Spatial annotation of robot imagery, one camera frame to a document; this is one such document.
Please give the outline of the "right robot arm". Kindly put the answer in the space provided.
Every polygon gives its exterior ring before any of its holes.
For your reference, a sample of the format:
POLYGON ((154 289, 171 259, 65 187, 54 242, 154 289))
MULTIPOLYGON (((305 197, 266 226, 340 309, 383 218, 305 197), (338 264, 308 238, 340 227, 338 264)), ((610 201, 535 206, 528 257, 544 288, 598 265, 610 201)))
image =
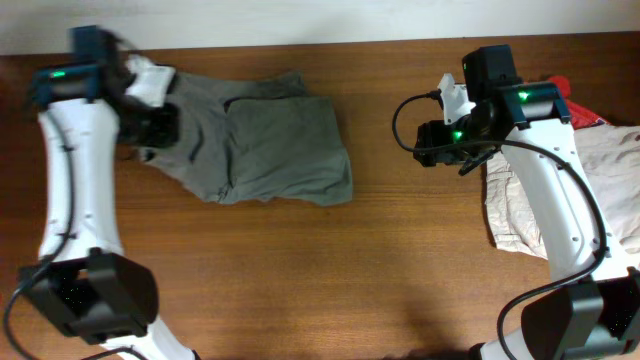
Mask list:
POLYGON ((639 345, 639 270, 612 234, 580 164, 558 87, 526 83, 506 45, 462 60, 465 80, 444 76, 431 98, 443 118, 420 126, 414 158, 468 173, 501 154, 539 227, 548 285, 518 296, 520 325, 474 346, 474 359, 601 359, 639 345))

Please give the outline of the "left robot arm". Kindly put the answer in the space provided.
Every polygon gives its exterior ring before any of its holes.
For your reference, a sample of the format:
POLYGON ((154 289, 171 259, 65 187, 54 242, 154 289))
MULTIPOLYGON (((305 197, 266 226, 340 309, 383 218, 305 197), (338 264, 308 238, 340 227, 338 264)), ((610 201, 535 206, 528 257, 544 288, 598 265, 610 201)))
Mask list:
POLYGON ((98 26, 71 32, 69 63, 37 71, 33 100, 47 154, 47 221, 38 263, 16 295, 62 335, 125 359, 191 359, 159 314, 151 271, 128 259, 115 214, 118 144, 166 148, 179 135, 166 101, 175 71, 133 55, 98 26))

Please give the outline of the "grey-green shorts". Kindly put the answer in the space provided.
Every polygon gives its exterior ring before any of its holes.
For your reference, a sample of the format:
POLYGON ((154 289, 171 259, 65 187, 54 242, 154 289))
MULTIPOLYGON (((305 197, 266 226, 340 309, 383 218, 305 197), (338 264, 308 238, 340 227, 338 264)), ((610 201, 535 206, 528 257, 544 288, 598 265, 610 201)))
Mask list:
POLYGON ((178 140, 141 148, 141 159, 200 200, 352 200, 352 168, 333 103, 310 94, 301 73, 261 81, 182 73, 167 100, 179 110, 178 140))

